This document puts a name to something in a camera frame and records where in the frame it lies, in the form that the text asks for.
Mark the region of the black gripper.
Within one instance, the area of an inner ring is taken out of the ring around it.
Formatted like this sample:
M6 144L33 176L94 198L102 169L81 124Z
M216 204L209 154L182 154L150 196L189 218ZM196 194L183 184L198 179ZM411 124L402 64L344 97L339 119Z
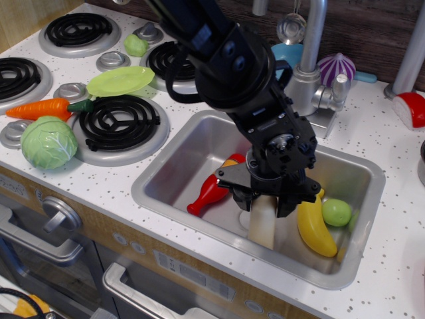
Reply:
M227 188L243 211L250 211L260 195L278 198L276 217L290 215L302 201L313 202L321 190L318 182L306 176L304 170L280 176L255 148L250 148L245 162L216 170L218 186Z

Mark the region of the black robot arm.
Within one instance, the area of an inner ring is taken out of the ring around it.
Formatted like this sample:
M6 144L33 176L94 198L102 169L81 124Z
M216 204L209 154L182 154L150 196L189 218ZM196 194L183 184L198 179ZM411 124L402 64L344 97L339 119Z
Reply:
M259 195L278 200L279 217L314 202L321 187L305 172L314 167L317 140L284 94L291 70L277 79L265 40L227 19L214 1L150 1L149 6L179 45L166 74L170 96L177 99L174 77L183 62L191 61L197 88L191 102L226 113L252 145L243 164L216 172L218 185L229 189L245 211Z

